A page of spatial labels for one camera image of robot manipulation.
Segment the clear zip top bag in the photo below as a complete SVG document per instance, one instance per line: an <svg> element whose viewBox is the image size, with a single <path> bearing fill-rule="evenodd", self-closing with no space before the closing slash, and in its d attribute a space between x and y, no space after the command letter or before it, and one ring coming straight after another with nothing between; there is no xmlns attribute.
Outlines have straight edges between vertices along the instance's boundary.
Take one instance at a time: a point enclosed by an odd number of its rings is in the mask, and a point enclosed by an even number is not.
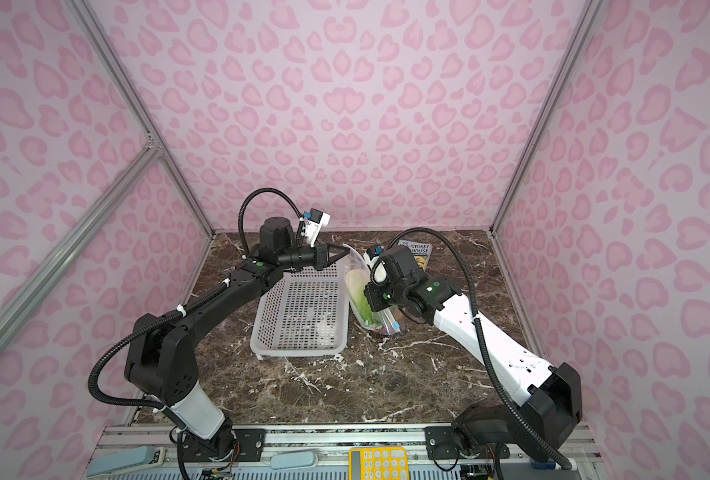
<svg viewBox="0 0 710 480"><path fill-rule="evenodd" d="M346 248L345 288L358 325L383 336L398 335L402 329L396 318L397 310L386 300L376 297L381 290L371 281L370 263L353 247L346 245Z"/></svg>

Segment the green white toy cabbage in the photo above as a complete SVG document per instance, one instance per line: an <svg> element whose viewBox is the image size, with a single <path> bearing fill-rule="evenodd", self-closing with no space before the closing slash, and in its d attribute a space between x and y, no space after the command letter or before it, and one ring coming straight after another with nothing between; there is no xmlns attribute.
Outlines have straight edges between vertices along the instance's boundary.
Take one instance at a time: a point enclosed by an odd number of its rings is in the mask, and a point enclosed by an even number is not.
<svg viewBox="0 0 710 480"><path fill-rule="evenodd" d="M369 274L362 269L350 270L345 276L345 284L354 315L360 324L367 329L379 328L381 321L374 317L374 312L365 296L365 288L369 282Z"/></svg>

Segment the white perforated plastic basket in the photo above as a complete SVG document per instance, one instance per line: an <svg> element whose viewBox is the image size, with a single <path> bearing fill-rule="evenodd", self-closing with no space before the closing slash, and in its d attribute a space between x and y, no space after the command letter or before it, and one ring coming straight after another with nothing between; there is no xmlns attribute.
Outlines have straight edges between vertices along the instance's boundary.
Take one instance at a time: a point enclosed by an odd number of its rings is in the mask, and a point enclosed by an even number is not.
<svg viewBox="0 0 710 480"><path fill-rule="evenodd" d="M323 357L347 345L349 301L337 264L286 273L259 302L250 340L262 357Z"/></svg>

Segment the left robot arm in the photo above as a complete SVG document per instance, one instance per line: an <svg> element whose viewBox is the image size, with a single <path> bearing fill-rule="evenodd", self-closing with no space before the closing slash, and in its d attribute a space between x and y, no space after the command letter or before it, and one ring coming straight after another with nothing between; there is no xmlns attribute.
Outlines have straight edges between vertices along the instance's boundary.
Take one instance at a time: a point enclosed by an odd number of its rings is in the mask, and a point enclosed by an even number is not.
<svg viewBox="0 0 710 480"><path fill-rule="evenodd" d="M292 227L284 217L262 225L259 242L218 287L163 316L140 318L129 342L124 376L157 400L177 426L180 454L223 460L235 450L232 422L200 385L196 349L231 314L268 293L287 273L323 270L347 254L317 237L330 220L317 209Z"/></svg>

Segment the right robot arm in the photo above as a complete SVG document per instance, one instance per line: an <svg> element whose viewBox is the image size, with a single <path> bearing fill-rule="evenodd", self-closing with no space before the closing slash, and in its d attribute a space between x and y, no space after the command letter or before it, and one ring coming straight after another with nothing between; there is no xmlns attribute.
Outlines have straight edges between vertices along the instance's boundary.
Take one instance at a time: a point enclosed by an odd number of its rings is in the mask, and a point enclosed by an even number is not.
<svg viewBox="0 0 710 480"><path fill-rule="evenodd" d="M364 258L371 310L396 307L450 336L485 367L500 398L494 407L474 403L453 420L451 441L459 455L515 444L536 463L576 469L576 460L559 450L582 420L581 380L573 367L554 366L520 345L455 282L429 275L407 246L372 246Z"/></svg>

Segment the Treehouse paperback book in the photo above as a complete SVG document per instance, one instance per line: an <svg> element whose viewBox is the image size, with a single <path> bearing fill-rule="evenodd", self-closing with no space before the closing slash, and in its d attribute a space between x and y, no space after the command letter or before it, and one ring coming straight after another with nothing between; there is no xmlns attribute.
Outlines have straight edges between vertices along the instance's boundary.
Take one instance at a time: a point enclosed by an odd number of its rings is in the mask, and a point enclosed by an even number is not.
<svg viewBox="0 0 710 480"><path fill-rule="evenodd" d="M410 240L399 240L399 245L407 247L414 256L417 264L425 270L431 257L433 246L430 243L416 242Z"/></svg>

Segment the yellow calculator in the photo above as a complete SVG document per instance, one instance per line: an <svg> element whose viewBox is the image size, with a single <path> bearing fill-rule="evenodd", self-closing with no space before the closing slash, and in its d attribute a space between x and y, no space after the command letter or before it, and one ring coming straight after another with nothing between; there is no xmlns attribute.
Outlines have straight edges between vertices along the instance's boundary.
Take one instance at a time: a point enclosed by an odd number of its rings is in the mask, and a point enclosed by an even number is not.
<svg viewBox="0 0 710 480"><path fill-rule="evenodd" d="M408 480L408 453L398 446L356 447L348 455L353 480Z"/></svg>

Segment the light blue oval case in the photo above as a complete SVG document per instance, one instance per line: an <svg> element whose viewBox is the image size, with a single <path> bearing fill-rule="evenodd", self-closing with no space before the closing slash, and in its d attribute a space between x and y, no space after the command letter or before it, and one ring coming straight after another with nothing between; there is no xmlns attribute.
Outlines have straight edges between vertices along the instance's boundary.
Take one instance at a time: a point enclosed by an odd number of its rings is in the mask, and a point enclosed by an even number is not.
<svg viewBox="0 0 710 480"><path fill-rule="evenodd" d="M271 457L270 468L273 470L294 470L313 468L318 463L315 451L293 451L278 453Z"/></svg>

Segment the grey remote left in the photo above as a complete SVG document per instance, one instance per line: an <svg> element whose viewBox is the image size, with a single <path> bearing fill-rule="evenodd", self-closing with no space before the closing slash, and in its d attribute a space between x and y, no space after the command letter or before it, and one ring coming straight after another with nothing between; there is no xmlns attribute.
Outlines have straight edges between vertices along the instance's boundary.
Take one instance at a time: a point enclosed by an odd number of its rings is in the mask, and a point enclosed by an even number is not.
<svg viewBox="0 0 710 480"><path fill-rule="evenodd" d="M165 460L164 447L143 446L113 453L89 462L86 478L99 479L160 466Z"/></svg>

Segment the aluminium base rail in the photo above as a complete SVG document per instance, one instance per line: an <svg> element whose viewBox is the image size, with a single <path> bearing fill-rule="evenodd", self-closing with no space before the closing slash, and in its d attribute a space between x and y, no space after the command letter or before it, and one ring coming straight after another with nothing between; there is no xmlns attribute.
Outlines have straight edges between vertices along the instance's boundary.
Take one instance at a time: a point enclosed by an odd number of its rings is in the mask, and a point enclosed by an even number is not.
<svg viewBox="0 0 710 480"><path fill-rule="evenodd" d="M238 425L237 445L223 460L180 454L176 431L166 425L139 424L110 427L102 434L91 460L125 449L164 447L158 467L99 479L350 479L348 455L352 448L403 447L408 453L409 479L606 479L599 449L589 428L581 424L561 451L576 460L574 470L556 470L537 464L515 444L461 456L452 446L451 426L431 424L299 424ZM313 468L273 470L270 459L278 453L315 451Z"/></svg>

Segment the aluminium frame strut left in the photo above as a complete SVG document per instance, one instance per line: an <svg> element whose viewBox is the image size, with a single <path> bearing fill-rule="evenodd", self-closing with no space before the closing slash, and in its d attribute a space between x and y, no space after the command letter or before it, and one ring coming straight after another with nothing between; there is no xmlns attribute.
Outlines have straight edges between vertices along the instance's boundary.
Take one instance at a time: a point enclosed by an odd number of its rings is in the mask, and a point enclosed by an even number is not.
<svg viewBox="0 0 710 480"><path fill-rule="evenodd" d="M10 301L0 309L0 355L15 339L33 312L53 291L75 261L82 255L109 218L159 159L159 144L146 145L110 188L86 211L74 228L41 262Z"/></svg>

